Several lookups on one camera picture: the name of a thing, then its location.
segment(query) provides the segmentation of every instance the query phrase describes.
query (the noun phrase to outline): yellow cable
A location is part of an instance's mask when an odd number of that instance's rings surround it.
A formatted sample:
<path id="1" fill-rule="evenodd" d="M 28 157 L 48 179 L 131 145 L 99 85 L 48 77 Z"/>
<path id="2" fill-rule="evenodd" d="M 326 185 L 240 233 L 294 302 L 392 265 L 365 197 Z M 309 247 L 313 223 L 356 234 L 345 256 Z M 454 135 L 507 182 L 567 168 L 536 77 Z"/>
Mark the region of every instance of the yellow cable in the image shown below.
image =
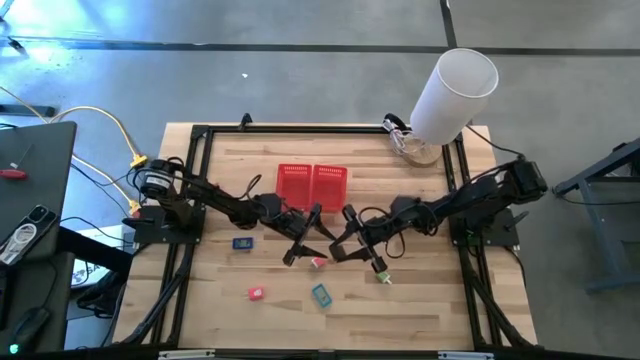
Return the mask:
<path id="1" fill-rule="evenodd" d="M 106 117 L 108 117 L 109 119 L 113 120 L 113 122 L 116 123 L 116 125 L 118 125 L 118 128 L 120 129 L 120 132 L 122 133 L 122 136 L 124 137 L 124 140 L 127 142 L 127 146 L 129 146 L 129 150 L 131 150 L 131 154 L 133 155 L 133 158 L 135 159 L 137 156 L 140 156 L 136 150 L 133 147 L 133 144 L 131 144 L 131 140 L 129 140 L 129 135 L 127 134 L 127 132 L 124 130 L 124 128 L 122 127 L 122 124 L 120 123 L 120 120 L 118 120 L 115 116 L 111 115 L 109 112 L 102 110 L 100 108 L 94 107 L 94 106 L 76 106 L 74 108 L 71 108 L 69 110 L 65 110 L 61 113 L 59 113 L 58 115 L 54 116 L 51 120 L 49 120 L 49 123 L 53 123 L 53 122 L 60 122 L 62 121 L 62 119 L 67 116 L 67 114 L 72 113 L 74 111 L 78 111 L 78 110 L 93 110 L 93 111 L 97 111 L 103 115 L 105 115 Z"/>
<path id="2" fill-rule="evenodd" d="M 122 135 L 124 136 L 125 140 L 127 141 L 127 145 L 129 146 L 129 149 L 131 150 L 131 153 L 133 154 L 134 162 L 132 164 L 134 164 L 136 162 L 140 162 L 140 161 L 145 161 L 146 160 L 146 156 L 140 156 L 139 154 L 136 153 L 133 145 L 131 144 L 131 141 L 129 140 L 129 136 L 127 135 L 126 131 L 122 127 L 122 124 L 120 123 L 120 120 L 118 120 L 115 116 L 111 115 L 110 113 L 108 113 L 105 110 L 102 110 L 100 108 L 93 107 L 93 106 L 77 106 L 77 107 L 71 108 L 69 110 L 63 111 L 63 112 L 59 113 L 58 115 L 56 115 L 55 117 L 53 117 L 50 121 L 47 121 L 38 111 L 36 111 L 36 109 L 34 109 L 33 107 L 31 107 L 31 105 L 27 104 L 22 99 L 20 99 L 16 95 L 14 95 L 11 91 L 5 89 L 3 86 L 0 86 L 0 89 L 2 89 L 7 94 L 11 95 L 14 99 L 18 100 L 18 102 L 20 102 L 22 105 L 24 105 L 27 109 L 31 110 L 31 112 L 33 112 L 45 124 L 53 123 L 54 121 L 60 121 L 60 120 L 62 120 L 62 118 L 64 116 L 66 116 L 70 112 L 73 112 L 73 111 L 76 111 L 76 110 L 94 110 L 94 111 L 98 111 L 98 112 L 106 115 L 108 118 L 112 119 L 118 125 L 118 127 L 120 128 L 120 131 L 122 132 Z M 97 167 L 95 167 L 91 163 L 89 163 L 89 162 L 87 162 L 85 160 L 82 160 L 75 153 L 73 153 L 71 157 L 73 158 L 73 160 L 81 163 L 82 165 L 88 167 L 89 169 L 95 171 L 96 173 L 98 173 L 99 175 L 101 175 L 102 177 L 107 179 L 109 181 L 109 183 L 111 183 L 116 189 L 118 189 L 118 191 L 122 194 L 122 196 L 125 199 L 127 199 L 127 202 L 129 202 L 129 208 L 130 208 L 129 212 L 130 213 L 133 214 L 135 211 L 137 211 L 140 208 L 140 204 L 138 204 L 137 201 L 132 200 L 129 196 L 127 196 L 127 194 L 124 192 L 124 190 L 122 190 L 120 185 L 118 185 L 117 183 L 113 182 L 113 179 L 111 178 L 111 176 L 105 174 L 102 170 L 98 169 Z"/>

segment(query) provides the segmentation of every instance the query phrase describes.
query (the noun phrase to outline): small toy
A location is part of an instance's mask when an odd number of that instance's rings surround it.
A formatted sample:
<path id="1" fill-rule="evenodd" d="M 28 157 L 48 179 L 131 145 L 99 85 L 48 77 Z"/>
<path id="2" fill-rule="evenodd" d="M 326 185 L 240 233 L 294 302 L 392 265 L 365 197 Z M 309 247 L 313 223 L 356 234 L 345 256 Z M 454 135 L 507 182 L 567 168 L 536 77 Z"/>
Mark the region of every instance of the small toy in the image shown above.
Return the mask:
<path id="1" fill-rule="evenodd" d="M 233 250 L 251 250 L 253 249 L 253 238 L 233 238 Z"/>
<path id="2" fill-rule="evenodd" d="M 381 272 L 376 274 L 376 277 L 378 278 L 378 281 L 380 281 L 383 284 L 391 284 L 391 275 L 387 274 L 386 272 Z"/>
<path id="3" fill-rule="evenodd" d="M 262 289 L 262 287 L 249 289 L 249 300 L 256 301 L 262 300 L 262 298 L 264 298 L 264 290 Z"/>
<path id="4" fill-rule="evenodd" d="M 316 269 L 319 269 L 327 264 L 327 259 L 315 257 L 311 259 L 311 263 Z"/>
<path id="5" fill-rule="evenodd" d="M 331 296 L 329 296 L 329 293 L 327 292 L 327 289 L 324 288 L 324 285 L 316 285 L 311 290 L 311 292 L 313 293 L 313 296 L 316 298 L 316 301 L 318 302 L 318 304 L 320 304 L 321 307 L 326 308 L 327 306 L 331 305 Z"/>

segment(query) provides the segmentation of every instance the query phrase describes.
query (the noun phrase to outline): table leg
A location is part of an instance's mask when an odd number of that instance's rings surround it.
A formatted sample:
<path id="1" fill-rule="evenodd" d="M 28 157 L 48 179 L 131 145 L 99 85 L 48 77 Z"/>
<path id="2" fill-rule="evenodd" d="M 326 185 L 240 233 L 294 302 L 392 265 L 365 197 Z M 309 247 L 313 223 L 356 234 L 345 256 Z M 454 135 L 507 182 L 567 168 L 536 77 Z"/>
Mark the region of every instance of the table leg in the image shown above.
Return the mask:
<path id="1" fill-rule="evenodd" d="M 106 267 L 125 278 L 129 275 L 133 259 L 131 254 L 91 240 L 63 226 L 58 232 L 58 251 L 73 253 L 79 259 Z"/>

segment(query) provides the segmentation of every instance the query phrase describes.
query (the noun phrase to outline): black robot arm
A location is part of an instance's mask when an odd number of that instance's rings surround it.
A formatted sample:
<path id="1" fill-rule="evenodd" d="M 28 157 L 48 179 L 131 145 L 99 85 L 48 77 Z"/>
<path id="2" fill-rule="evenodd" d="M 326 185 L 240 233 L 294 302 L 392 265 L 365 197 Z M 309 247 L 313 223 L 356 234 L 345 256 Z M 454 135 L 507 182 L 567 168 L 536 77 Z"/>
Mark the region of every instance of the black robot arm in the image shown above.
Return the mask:
<path id="1" fill-rule="evenodd" d="M 141 171 L 144 173 L 140 187 L 142 194 L 160 203 L 167 213 L 165 219 L 169 226 L 189 226 L 192 211 L 189 200 L 199 201 L 227 215 L 229 221 L 240 229 L 252 229 L 260 222 L 293 240 L 294 244 L 282 259 L 287 266 L 291 266 L 295 258 L 302 256 L 327 257 L 302 244 L 311 228 L 329 239 L 335 239 L 320 220 L 322 206 L 319 204 L 314 205 L 310 215 L 306 217 L 302 211 L 286 206 L 283 199 L 274 193 L 251 197 L 247 192 L 243 196 L 234 197 L 219 186 L 191 174 L 181 163 L 173 161 L 154 160 L 148 168 Z M 180 172 L 182 177 L 177 177 L 176 172 Z M 174 179 L 185 183 L 181 194 L 173 187 Z M 248 190 L 259 180 L 260 177 L 256 176 Z"/>
<path id="2" fill-rule="evenodd" d="M 403 230 L 412 228 L 425 235 L 435 235 L 444 219 L 460 213 L 468 213 L 469 216 L 464 217 L 468 229 L 479 230 L 490 225 L 493 216 L 509 205 L 535 201 L 546 191 L 547 184 L 536 163 L 519 158 L 480 174 L 458 191 L 433 202 L 398 196 L 388 213 L 366 221 L 347 205 L 342 211 L 347 220 L 346 230 L 329 250 L 336 262 L 371 260 L 374 271 L 379 273 L 385 271 L 387 265 L 374 246 L 388 242 Z M 341 243 L 354 233 L 362 247 L 346 254 Z"/>

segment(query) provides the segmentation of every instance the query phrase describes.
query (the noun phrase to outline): blue block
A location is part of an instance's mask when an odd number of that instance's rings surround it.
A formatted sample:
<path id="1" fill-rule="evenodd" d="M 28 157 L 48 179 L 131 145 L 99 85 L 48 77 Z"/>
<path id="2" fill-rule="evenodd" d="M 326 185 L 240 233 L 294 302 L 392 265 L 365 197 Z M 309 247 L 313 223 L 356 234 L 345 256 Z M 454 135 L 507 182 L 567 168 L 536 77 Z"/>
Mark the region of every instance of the blue block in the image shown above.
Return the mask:
<path id="1" fill-rule="evenodd" d="M 234 250 L 251 250 L 253 249 L 253 238 L 233 238 Z"/>
<path id="2" fill-rule="evenodd" d="M 320 304 L 321 307 L 326 308 L 327 306 L 331 305 L 331 296 L 329 295 L 329 292 L 327 292 L 327 289 L 324 288 L 324 285 L 317 285 L 311 290 L 311 292 L 313 293 L 313 296 L 316 298 L 316 301 L 318 302 L 318 304 Z"/>

